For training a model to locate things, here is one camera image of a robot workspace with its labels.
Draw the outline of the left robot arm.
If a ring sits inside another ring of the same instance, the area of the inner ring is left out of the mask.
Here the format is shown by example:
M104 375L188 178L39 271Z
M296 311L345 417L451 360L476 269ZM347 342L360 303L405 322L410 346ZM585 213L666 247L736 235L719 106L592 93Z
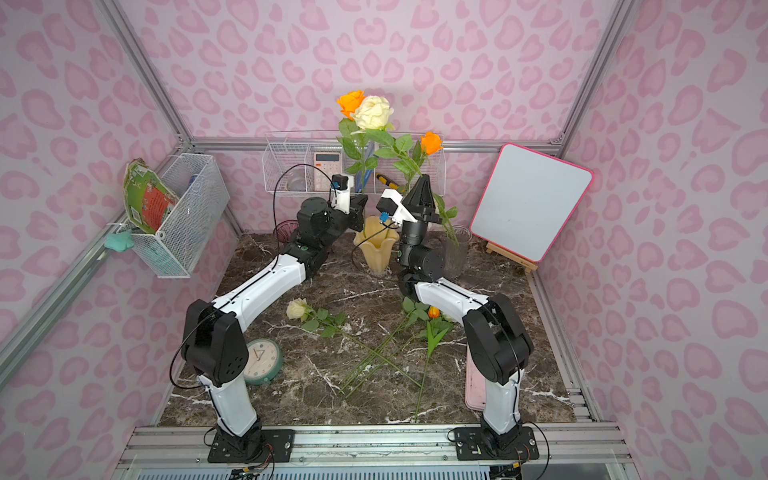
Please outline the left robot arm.
M366 203L365 194L354 192L353 176L333 175L330 197L302 202L297 229L267 267L229 293L188 307L180 354L210 394L224 438L243 443L260 430L243 374L249 358L245 331L284 293L314 276L343 233L362 230Z

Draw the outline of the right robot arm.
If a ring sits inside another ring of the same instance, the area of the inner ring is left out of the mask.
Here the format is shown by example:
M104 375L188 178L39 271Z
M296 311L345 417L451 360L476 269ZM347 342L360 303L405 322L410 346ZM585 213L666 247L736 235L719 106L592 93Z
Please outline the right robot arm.
M397 261L403 295L462 323L472 361L485 378L481 428L496 447L507 447L522 431L520 384L534 351L526 327L507 296L476 294L444 277L443 255L424 244L428 226L441 224L447 213L429 176L421 176L405 195L386 189L377 209L384 224L401 228Z

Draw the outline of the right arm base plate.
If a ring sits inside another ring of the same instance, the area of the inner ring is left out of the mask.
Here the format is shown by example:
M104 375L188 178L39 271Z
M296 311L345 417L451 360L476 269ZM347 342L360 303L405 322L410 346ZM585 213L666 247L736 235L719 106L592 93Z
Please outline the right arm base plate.
M497 434L485 426L458 427L447 434L460 461L510 460L524 463L540 458L533 429L516 426Z

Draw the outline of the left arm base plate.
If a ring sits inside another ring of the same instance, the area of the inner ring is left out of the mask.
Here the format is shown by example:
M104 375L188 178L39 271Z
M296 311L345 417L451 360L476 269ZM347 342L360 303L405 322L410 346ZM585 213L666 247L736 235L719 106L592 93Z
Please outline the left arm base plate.
M296 431L292 429L258 428L244 437L226 433L217 428L207 462L212 464L262 464L270 457L275 463L288 463L291 458Z

